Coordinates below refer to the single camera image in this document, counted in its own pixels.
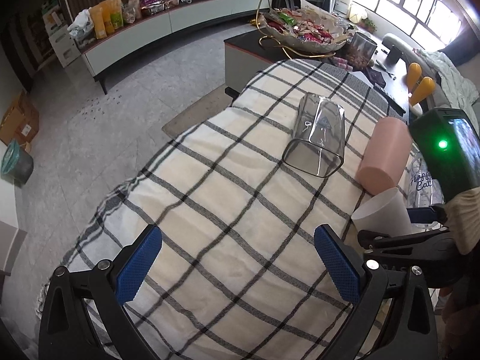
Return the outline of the white ceramic cup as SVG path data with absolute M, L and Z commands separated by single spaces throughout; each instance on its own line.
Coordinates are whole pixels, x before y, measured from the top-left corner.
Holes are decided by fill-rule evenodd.
M 391 237 L 414 233 L 403 196 L 396 187 L 387 189 L 360 205 L 352 213 L 351 219 L 358 231 L 367 230 Z

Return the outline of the clear printed plastic cup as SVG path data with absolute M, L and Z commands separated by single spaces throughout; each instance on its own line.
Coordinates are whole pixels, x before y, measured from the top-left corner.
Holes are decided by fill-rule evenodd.
M 443 204 L 440 184 L 432 178 L 425 159 L 418 152 L 409 166 L 407 209 L 411 211 L 440 204 Z

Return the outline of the pink cylindrical cup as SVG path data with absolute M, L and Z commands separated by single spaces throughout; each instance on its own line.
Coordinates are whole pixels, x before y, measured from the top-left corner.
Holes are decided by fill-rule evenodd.
M 381 118 L 366 145 L 355 179 L 374 196 L 396 187 L 406 168 L 412 145 L 408 126 L 402 120 Z

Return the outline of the clear square glass cup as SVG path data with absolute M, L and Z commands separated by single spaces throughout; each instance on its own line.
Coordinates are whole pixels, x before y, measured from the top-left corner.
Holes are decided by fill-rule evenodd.
M 344 150 L 344 108 L 327 97 L 305 94 L 283 162 L 311 176 L 328 178 L 343 166 Z

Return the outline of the light green blanket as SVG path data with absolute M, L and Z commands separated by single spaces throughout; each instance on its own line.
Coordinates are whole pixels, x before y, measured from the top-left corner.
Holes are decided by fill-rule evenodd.
M 441 51 L 428 52 L 423 49 L 415 49 L 415 53 L 439 75 L 440 86 L 449 105 L 470 111 L 473 104 L 479 99 L 479 92 L 473 82 L 462 76 L 445 53 Z

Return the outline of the grey trash bin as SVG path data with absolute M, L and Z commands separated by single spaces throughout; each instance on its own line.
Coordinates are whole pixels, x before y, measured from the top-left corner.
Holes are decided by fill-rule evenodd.
M 1 160 L 1 174 L 25 185 L 33 173 L 34 162 L 20 144 L 13 139 Z

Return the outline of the grey sectional sofa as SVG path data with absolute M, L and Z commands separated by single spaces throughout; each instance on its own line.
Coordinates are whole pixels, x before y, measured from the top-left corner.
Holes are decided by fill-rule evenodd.
M 435 80 L 427 108 L 462 109 L 479 130 L 479 38 L 471 29 L 437 51 L 414 48 L 392 33 L 385 35 L 382 43 L 389 49 L 399 48 L 405 63 L 418 63 L 422 74 Z

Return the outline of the clear nut jar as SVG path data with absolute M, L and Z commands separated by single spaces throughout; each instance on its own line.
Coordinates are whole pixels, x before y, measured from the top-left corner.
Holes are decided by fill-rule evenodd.
M 354 70 L 366 68 L 377 49 L 377 43 L 361 32 L 356 32 L 346 49 L 345 59 Z

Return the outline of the cardboard box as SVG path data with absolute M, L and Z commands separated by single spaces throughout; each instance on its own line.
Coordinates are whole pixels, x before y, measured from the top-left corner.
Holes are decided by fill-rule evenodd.
M 39 112 L 22 91 L 12 101 L 1 120 L 0 139 L 9 145 L 16 140 L 20 145 L 31 143 L 39 132 Z

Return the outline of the tiered snack fruit bowl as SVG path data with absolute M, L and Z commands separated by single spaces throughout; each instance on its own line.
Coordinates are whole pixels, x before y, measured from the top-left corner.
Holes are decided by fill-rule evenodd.
M 349 38 L 338 20 L 320 9 L 295 6 L 295 0 L 259 0 L 256 27 L 261 39 L 272 39 L 290 59 L 329 58 Z

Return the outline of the white low tv cabinet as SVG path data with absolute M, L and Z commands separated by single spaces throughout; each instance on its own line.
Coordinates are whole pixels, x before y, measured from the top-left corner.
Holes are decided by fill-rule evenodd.
M 164 38 L 246 18 L 269 8 L 270 0 L 191 0 L 126 25 L 82 52 L 94 81 L 107 93 L 106 78 L 139 54 L 159 47 Z

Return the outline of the yellow snack bag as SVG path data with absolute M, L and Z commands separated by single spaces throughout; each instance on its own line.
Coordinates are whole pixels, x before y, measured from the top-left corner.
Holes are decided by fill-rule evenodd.
M 97 40 L 102 40 L 124 27 L 122 0 L 104 0 L 89 8 Z

